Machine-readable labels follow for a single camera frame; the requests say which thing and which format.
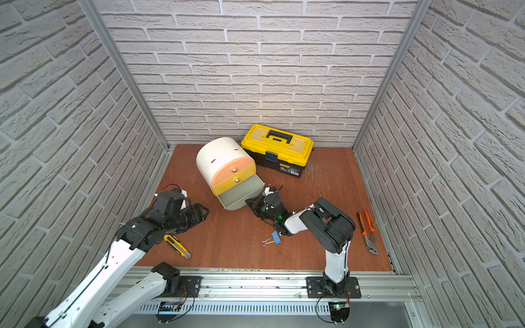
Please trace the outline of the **circuit board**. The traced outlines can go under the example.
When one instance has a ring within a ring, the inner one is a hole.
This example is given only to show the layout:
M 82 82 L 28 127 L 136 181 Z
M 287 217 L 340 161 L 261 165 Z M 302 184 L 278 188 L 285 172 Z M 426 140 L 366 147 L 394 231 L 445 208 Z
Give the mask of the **circuit board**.
M 157 310 L 157 320 L 159 323 L 170 323 L 181 317 L 185 313 L 185 306 L 178 302 L 163 301 Z
M 334 324 L 343 324 L 349 318 L 351 313 L 351 308 L 348 303 L 339 303 L 339 302 L 329 302 L 329 314 L 330 319 Z

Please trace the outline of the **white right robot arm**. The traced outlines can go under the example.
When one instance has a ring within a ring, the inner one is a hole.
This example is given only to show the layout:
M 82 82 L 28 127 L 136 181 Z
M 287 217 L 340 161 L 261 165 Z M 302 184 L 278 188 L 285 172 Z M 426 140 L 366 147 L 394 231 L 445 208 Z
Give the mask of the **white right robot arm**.
M 256 217 L 270 224 L 280 236 L 293 236 L 309 231 L 325 250 L 323 293 L 337 297 L 345 292 L 348 277 L 348 251 L 356 225 L 325 198 L 319 198 L 305 209 L 289 212 L 278 192 L 263 192 L 249 198 L 246 204 Z

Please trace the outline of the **aluminium rail frame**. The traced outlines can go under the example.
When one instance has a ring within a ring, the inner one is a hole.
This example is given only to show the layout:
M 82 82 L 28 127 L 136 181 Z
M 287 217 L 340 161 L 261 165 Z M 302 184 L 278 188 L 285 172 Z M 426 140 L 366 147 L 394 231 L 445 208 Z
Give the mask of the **aluminium rail frame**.
M 149 273 L 147 267 L 135 267 L 110 292 L 106 302 L 128 291 Z M 329 302 L 348 303 L 353 314 L 361 303 L 401 306 L 415 321 L 425 306 L 410 276 L 391 273 L 362 273 L 358 279 L 360 299 L 308 298 L 306 278 L 319 276 L 317 271 L 244 271 L 184 269 L 181 276 L 202 276 L 197 297 L 158 297 L 144 304 L 134 314 L 157 314 L 163 301 L 185 306 L 186 315 L 319 315 L 330 320 Z

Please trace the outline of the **yellow drawer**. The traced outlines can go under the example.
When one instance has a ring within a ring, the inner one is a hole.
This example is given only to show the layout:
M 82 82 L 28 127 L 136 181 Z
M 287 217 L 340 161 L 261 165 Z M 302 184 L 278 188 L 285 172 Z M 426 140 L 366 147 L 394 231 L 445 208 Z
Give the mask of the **yellow drawer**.
M 236 172 L 233 175 L 229 176 L 228 178 L 225 178 L 224 180 L 221 180 L 219 182 L 213 183 L 211 188 L 215 195 L 221 195 L 225 193 L 226 191 L 229 191 L 230 189 L 240 185 L 242 182 L 246 181 L 247 179 L 253 177 L 256 173 L 252 171 L 242 171 L 242 172 Z

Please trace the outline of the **yellow black toolbox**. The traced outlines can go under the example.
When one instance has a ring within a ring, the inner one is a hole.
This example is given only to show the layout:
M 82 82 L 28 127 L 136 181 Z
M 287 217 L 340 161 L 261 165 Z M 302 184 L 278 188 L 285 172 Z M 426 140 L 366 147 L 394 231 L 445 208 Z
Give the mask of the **yellow black toolbox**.
M 241 147 L 257 165 L 300 178 L 314 142 L 309 137 L 255 124 L 243 138 Z

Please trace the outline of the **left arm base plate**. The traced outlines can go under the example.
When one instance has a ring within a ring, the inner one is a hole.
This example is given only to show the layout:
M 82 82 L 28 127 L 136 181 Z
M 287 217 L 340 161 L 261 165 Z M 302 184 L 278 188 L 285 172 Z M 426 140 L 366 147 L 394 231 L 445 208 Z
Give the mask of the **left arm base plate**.
M 200 292 L 200 285 L 202 284 L 202 276 L 177 276 L 168 279 L 162 279 L 165 286 L 161 289 L 161 293 L 155 295 L 158 297 L 178 297 L 181 298 L 186 292 L 189 296 L 197 297 Z

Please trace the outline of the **orange top drawer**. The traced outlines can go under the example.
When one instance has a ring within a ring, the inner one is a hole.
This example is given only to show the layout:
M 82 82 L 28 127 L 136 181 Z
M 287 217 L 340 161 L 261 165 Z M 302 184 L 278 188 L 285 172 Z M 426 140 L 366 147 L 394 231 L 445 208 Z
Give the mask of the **orange top drawer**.
M 226 180 L 233 174 L 236 174 L 246 168 L 251 168 L 253 165 L 255 165 L 255 161 L 251 157 L 239 157 L 233 159 L 217 170 L 211 180 L 211 184 L 216 185 L 219 182 Z

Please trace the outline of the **grey bottom drawer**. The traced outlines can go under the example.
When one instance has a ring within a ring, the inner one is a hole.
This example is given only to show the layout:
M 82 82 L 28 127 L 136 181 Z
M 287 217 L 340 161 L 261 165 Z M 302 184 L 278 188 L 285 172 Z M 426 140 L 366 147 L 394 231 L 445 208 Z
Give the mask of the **grey bottom drawer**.
M 247 199 L 258 197 L 264 188 L 265 183 L 254 175 L 217 198 L 225 210 L 238 210 L 246 205 Z

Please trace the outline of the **blue binder clip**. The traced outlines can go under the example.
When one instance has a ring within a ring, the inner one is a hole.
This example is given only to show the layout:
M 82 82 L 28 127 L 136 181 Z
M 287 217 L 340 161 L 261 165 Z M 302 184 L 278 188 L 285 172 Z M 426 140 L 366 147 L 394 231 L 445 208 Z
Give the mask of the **blue binder clip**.
M 280 234 L 277 231 L 272 232 L 271 236 L 262 242 L 262 246 L 265 247 L 270 244 L 279 245 L 281 243 Z

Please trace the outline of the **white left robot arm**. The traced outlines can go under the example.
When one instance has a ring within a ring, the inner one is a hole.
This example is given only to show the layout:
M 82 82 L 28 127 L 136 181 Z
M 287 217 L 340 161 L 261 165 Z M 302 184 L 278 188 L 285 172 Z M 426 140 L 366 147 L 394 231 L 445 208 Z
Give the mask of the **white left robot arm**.
M 166 262 L 155 266 L 128 291 L 107 303 L 110 292 L 165 235 L 179 235 L 206 220 L 209 209 L 192 203 L 179 188 L 157 194 L 156 202 L 117 232 L 104 258 L 75 290 L 49 314 L 27 327 L 116 327 L 160 296 L 186 297 L 180 271 Z

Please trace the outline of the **yellow utility knife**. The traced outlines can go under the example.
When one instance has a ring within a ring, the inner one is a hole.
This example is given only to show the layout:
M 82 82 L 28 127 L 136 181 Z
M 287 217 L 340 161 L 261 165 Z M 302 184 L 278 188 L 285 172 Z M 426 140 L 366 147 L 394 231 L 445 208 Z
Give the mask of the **yellow utility knife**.
M 186 259 L 191 258 L 190 252 L 175 236 L 165 235 L 164 241 L 168 245 L 170 245 L 174 250 L 176 250 L 183 258 L 186 258 Z

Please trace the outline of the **round white drawer cabinet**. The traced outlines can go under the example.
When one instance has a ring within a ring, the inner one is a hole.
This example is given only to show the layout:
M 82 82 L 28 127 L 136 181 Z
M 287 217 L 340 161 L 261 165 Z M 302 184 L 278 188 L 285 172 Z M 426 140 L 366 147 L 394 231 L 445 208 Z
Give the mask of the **round white drawer cabinet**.
M 251 156 L 247 154 L 234 139 L 230 137 L 221 137 L 207 143 L 200 149 L 196 157 L 196 165 L 201 175 L 206 180 L 206 183 L 211 188 L 211 180 L 217 170 L 229 161 L 239 157 Z M 256 164 L 251 166 L 251 168 L 246 168 L 244 170 L 256 173 Z

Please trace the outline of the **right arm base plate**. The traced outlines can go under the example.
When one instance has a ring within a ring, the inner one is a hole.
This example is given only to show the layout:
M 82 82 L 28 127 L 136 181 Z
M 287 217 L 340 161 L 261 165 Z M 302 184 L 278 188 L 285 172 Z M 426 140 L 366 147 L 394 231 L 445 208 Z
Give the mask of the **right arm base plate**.
M 310 299 L 321 297 L 360 299 L 362 297 L 358 279 L 351 276 L 345 277 L 339 283 L 334 283 L 324 276 L 310 276 L 306 278 L 306 290 Z

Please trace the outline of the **right circuit board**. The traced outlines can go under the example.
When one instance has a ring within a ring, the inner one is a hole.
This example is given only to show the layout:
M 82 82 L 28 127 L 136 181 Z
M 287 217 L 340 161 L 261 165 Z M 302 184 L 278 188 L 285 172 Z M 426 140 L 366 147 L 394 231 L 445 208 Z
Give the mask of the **right circuit board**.
M 329 302 L 329 314 L 330 319 L 334 324 L 343 324 L 349 318 L 351 313 L 351 308 L 348 303 L 339 303 L 339 302 Z

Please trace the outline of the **left circuit board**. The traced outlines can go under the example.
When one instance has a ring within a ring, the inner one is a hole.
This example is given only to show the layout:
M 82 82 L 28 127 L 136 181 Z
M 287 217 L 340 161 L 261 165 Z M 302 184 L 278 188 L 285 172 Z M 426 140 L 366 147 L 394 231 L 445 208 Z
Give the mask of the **left circuit board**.
M 181 317 L 185 313 L 185 306 L 178 302 L 163 301 L 157 310 L 157 320 L 159 323 L 170 323 Z

